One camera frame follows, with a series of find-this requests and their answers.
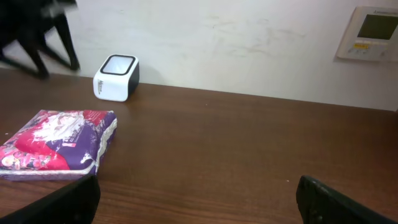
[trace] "thermostat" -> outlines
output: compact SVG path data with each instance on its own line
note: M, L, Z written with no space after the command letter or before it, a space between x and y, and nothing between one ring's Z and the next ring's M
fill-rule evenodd
M396 60L398 9L357 7L337 50L339 58Z

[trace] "brown table surface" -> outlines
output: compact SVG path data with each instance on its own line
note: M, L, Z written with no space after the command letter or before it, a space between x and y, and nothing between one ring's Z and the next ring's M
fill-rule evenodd
M94 223L302 223L304 174L398 220L394 112L148 84L117 103L91 78L8 70L0 96L2 142L41 109L114 110ZM67 183L0 180L0 216Z

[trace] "white wall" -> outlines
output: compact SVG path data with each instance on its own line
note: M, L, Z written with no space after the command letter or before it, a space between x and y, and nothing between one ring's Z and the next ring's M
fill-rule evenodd
M143 83L398 108L396 64L335 59L356 6L398 7L397 0L78 3L68 18L83 76L92 77L111 54L132 54ZM56 34L49 41L62 49ZM28 60L18 47L7 52Z

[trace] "small white speaker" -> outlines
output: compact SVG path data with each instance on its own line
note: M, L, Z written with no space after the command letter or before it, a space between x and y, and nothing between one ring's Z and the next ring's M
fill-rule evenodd
M102 100L126 101L138 83L138 58L111 55L94 76L94 94Z

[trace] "purple packaging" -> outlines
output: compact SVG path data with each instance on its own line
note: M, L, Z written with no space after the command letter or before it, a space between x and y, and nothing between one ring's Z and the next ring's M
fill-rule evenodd
M117 124L113 111L41 110L0 146L0 176L75 180L97 174Z

